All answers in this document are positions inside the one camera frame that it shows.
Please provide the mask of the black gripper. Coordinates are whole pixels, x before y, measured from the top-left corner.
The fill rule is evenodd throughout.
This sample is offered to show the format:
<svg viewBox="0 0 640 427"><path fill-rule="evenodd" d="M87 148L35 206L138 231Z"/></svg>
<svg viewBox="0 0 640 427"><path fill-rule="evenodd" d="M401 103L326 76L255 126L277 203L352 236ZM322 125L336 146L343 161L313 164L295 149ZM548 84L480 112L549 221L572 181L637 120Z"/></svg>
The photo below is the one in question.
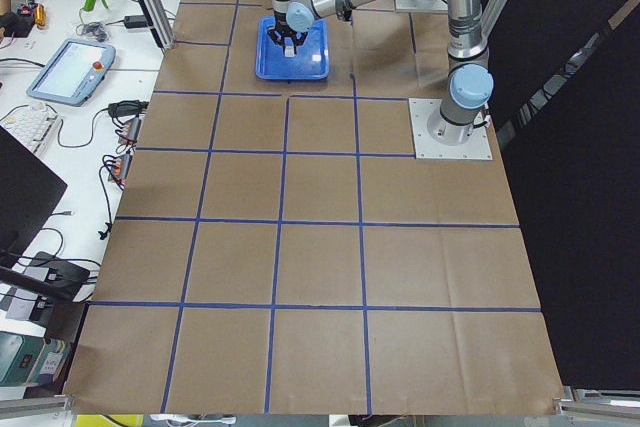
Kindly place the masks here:
<svg viewBox="0 0 640 427"><path fill-rule="evenodd" d="M290 44L293 46L294 54L297 54L298 48L301 47L308 33L299 33L294 31L286 22L286 18L282 14L275 14L274 25L267 29L267 34L270 39L276 44L282 47L283 55L289 55L289 44L287 39L290 40Z"/></svg>

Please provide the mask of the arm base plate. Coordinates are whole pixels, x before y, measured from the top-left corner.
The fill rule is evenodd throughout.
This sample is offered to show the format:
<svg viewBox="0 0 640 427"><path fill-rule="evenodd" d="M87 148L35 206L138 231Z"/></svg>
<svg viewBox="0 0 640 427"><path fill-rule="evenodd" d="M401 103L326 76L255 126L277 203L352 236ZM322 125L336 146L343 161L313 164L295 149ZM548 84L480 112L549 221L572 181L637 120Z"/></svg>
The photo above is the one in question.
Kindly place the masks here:
<svg viewBox="0 0 640 427"><path fill-rule="evenodd" d="M409 116L418 160L492 161L488 125L479 112L471 124L457 126L441 116L441 99L409 98Z"/></svg>

